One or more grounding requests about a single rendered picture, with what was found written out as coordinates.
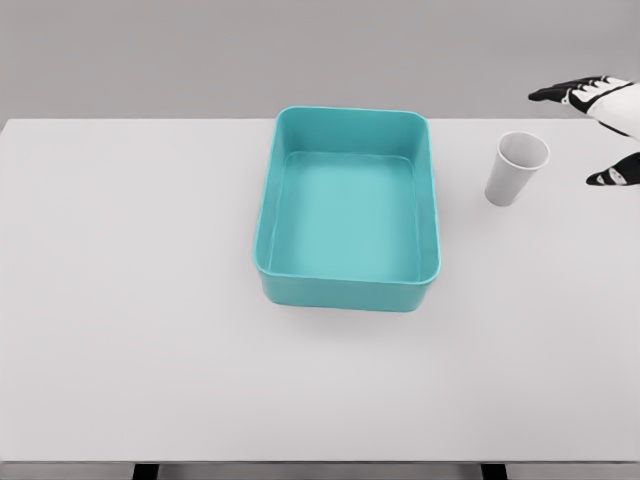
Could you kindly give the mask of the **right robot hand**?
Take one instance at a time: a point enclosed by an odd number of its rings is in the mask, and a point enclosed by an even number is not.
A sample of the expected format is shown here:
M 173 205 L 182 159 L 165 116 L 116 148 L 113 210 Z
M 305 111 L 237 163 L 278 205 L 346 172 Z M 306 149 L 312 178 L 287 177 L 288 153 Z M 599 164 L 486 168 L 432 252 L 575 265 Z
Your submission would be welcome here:
M 604 128 L 640 142 L 640 83 L 608 75 L 589 76 L 537 89 L 528 99 L 570 106 Z M 586 184 L 640 185 L 640 151 L 591 174 Z

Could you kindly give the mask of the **white paper cup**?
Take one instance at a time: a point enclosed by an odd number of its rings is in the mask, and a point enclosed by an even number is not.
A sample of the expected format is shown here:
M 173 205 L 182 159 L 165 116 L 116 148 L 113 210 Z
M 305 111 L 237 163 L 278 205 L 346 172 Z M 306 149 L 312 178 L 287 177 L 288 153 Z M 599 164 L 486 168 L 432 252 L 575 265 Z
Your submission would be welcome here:
M 485 198 L 500 207 L 512 205 L 533 176 L 550 160 L 540 137 L 524 131 L 503 134 L 485 187 Z

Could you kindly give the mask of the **teal plastic basket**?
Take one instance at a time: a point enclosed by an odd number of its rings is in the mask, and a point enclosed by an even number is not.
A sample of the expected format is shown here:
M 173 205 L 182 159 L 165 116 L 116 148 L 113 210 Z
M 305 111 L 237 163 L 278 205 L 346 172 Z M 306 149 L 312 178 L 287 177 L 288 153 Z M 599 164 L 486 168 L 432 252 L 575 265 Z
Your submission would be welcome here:
M 428 121 L 398 110 L 282 110 L 253 262 L 276 304 L 416 310 L 441 268 Z

